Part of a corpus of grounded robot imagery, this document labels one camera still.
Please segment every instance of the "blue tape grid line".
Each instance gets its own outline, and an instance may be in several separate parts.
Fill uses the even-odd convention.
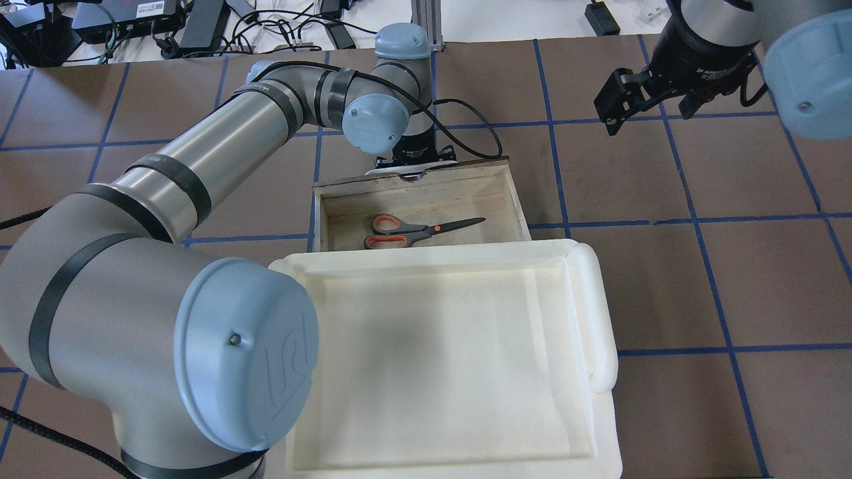
[[[544,97],[544,110],[547,113],[547,131],[550,134],[550,153],[553,156],[553,171],[556,175],[556,191],[559,194],[559,209],[562,213],[562,227],[565,237],[571,238],[571,223],[568,220],[568,206],[565,202],[565,192],[562,188],[562,169],[559,166],[559,150],[556,147],[556,132],[554,131],[553,112],[550,109],[550,92],[547,90],[547,78],[544,75],[544,63],[541,61],[541,50],[538,39],[532,41],[535,50],[535,60],[538,64],[538,77],[541,80],[541,92]]]
[[[213,107],[219,107],[222,103],[222,91],[225,89],[225,77],[227,76],[227,61],[228,57],[225,57],[225,61],[222,63],[222,75],[219,77],[219,88],[216,89],[216,101],[213,103]]]
[[[763,75],[763,67],[760,66],[760,73]],[[775,105],[775,96],[772,93],[769,93],[769,99],[772,101],[773,107],[776,108]],[[798,147],[796,146],[796,141],[793,139],[790,131],[784,126],[784,134],[787,137],[787,142],[790,144],[790,150],[793,153],[793,157],[796,159],[796,163],[798,164],[799,170],[802,171],[802,177],[804,178],[805,183],[808,185],[808,190],[810,191],[810,196],[814,200],[814,205],[816,205],[816,210],[819,212],[817,215],[822,219],[822,221],[826,224],[826,229],[828,230],[828,235],[832,239],[832,244],[834,245],[834,251],[838,254],[838,259],[840,263],[843,265],[843,271],[846,273],[846,280],[849,282],[849,285],[852,286],[852,268],[849,266],[849,259],[843,253],[843,247],[840,245],[840,241],[838,240],[837,234],[834,232],[834,227],[832,226],[832,222],[828,221],[831,217],[827,215],[822,210],[822,200],[820,199],[820,194],[816,191],[816,186],[814,182],[810,178],[810,174],[808,173],[808,168],[805,166],[804,161],[802,160],[802,155],[798,151]]]
[[[706,348],[619,349],[620,357],[719,355],[730,353],[777,353],[790,351],[835,351],[852,349],[852,343],[759,344],[755,346],[711,346]]]
[[[642,49],[642,55],[645,57],[646,64],[650,63],[651,59],[648,56],[648,49],[645,46],[644,38],[642,38],[642,35],[638,35],[636,36],[636,38],[639,41],[639,47]],[[754,447],[757,465],[760,468],[760,472],[763,477],[769,477],[769,471],[766,467],[766,461],[763,458],[763,450],[760,446],[760,439],[757,436],[757,428],[754,425],[754,418],[751,415],[751,407],[749,406],[748,395],[746,394],[746,386],[743,383],[742,374],[740,373],[740,364],[737,361],[736,352],[733,350],[734,344],[731,340],[731,333],[728,329],[728,321],[725,318],[725,311],[722,307],[722,299],[719,296],[719,290],[716,284],[716,276],[713,274],[713,267],[710,264],[710,255],[707,253],[707,247],[704,242],[704,235],[701,233],[701,225],[698,222],[698,215],[695,214],[695,205],[693,203],[692,194],[689,191],[687,177],[683,172],[683,166],[681,164],[680,154],[677,151],[675,137],[671,132],[671,125],[669,124],[668,115],[666,114],[665,107],[662,103],[659,104],[659,110],[663,115],[663,126],[665,128],[665,134],[668,137],[669,145],[671,147],[671,155],[675,160],[677,173],[681,177],[681,183],[683,184],[683,192],[686,194],[687,206],[689,208],[689,217],[692,220],[693,228],[695,230],[695,236],[698,239],[698,245],[701,251],[701,258],[704,261],[707,279],[710,282],[713,302],[716,304],[716,311],[719,317],[719,326],[722,328],[722,335],[725,338],[725,346],[726,348],[728,348],[728,358],[731,361],[731,369],[734,373],[734,381],[737,384],[737,390],[740,394],[740,403],[743,408],[743,414],[745,415],[745,423],[748,426],[749,436],[751,437],[751,444]]]
[[[124,75],[121,77],[121,83],[118,84],[118,93],[116,93],[115,101],[112,103],[112,110],[109,112],[109,118],[106,119],[106,128],[104,128],[104,134],[101,137],[101,143],[98,146],[98,153],[95,155],[95,161],[92,163],[92,170],[89,172],[89,180],[87,181],[89,183],[95,180],[95,173],[98,171],[98,164],[101,162],[104,145],[107,143],[107,136],[109,136],[112,121],[115,119],[115,112],[118,110],[118,102],[121,101],[121,94],[124,91],[124,85],[127,83],[128,73],[130,73],[130,63],[125,63]]]
[[[745,114],[745,113],[708,113],[706,115],[696,114],[695,118],[736,118],[736,117],[755,117],[755,116],[775,116],[775,113],[757,113],[757,114]],[[660,121],[663,117],[661,116],[647,116],[647,117],[633,117],[628,118],[628,122],[638,122],[638,121]],[[682,118],[672,118],[669,117],[671,121],[684,121]],[[492,126],[494,128],[523,128],[526,126],[549,126],[550,124],[597,124],[600,123],[601,120],[597,118],[579,118],[579,119],[555,119],[552,121],[520,121],[520,122],[508,122],[508,123],[493,123]],[[448,130],[481,130],[485,129],[486,126],[484,124],[449,124],[446,125]],[[340,130],[325,130],[323,132],[323,136],[334,136],[334,135],[342,135],[343,132]],[[299,131],[295,134],[295,136],[317,136],[316,131]],[[132,147],[135,145],[159,145],[165,144],[171,139],[163,139],[163,140],[140,140],[140,141],[108,141],[103,143],[104,147]],[[19,152],[19,151],[31,151],[31,150],[61,150],[61,149],[70,149],[70,148],[92,148],[99,147],[101,143],[72,143],[72,144],[62,144],[62,145],[36,145],[36,146],[28,146],[28,147],[0,147],[0,152]]]
[[[671,225],[671,224],[699,224],[716,223],[716,222],[777,222],[777,221],[795,221],[795,220],[820,220],[823,217],[828,218],[852,218],[852,213],[809,213],[803,215],[769,215],[769,216],[708,216],[692,218],[673,218],[670,220],[659,220],[650,222],[649,220],[616,220],[604,222],[572,222],[571,228],[606,228],[615,226],[649,226],[649,225]],[[527,225],[530,229],[552,229],[562,228],[560,223],[533,223]]]
[[[24,376],[20,379],[20,385],[18,386],[18,394],[14,398],[14,405],[12,406],[12,411],[18,412],[20,409],[20,402],[24,399],[24,390],[26,390],[26,382],[30,377],[24,374]],[[6,453],[6,446],[9,444],[9,437],[12,435],[12,423],[6,424],[6,430],[3,432],[3,440],[0,441],[0,462],[3,462],[3,455]]]
[[[6,142],[6,136],[9,134],[9,130],[12,128],[12,122],[14,121],[14,116],[18,114],[18,108],[20,108],[21,102],[24,100],[24,94],[26,93],[26,88],[30,86],[30,80],[32,80],[32,73],[35,72],[34,69],[30,70],[26,75],[26,79],[24,80],[24,84],[20,87],[20,93],[18,94],[18,100],[15,101],[14,107],[12,107],[12,113],[9,115],[9,121],[6,122],[6,126],[3,128],[3,135],[0,136],[0,146]]]

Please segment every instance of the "white tray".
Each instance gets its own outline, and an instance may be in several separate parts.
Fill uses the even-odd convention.
[[[269,477],[616,478],[600,267],[570,239],[297,254],[319,365]]]

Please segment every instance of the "orange scissor handle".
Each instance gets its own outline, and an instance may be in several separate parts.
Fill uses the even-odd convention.
[[[368,250],[405,248],[406,246],[409,246],[409,242],[404,234],[394,236],[367,236],[364,238],[364,247]]]
[[[382,213],[376,215],[370,224],[375,234],[405,234],[423,231],[428,226],[425,224],[408,224],[394,215]]]

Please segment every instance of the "open drawer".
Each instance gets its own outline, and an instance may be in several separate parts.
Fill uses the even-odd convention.
[[[417,179],[379,173],[314,185],[313,251],[363,250],[370,222],[381,213],[430,225],[486,218],[416,247],[530,240],[509,160],[475,160],[427,170]]]
[[[291,255],[319,318],[314,387],[268,455],[302,479],[611,479],[618,358],[570,239]]]

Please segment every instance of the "metal post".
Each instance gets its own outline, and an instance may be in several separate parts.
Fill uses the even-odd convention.
[[[444,51],[444,36],[440,33],[440,0],[412,0],[412,23],[426,31],[433,51]]]

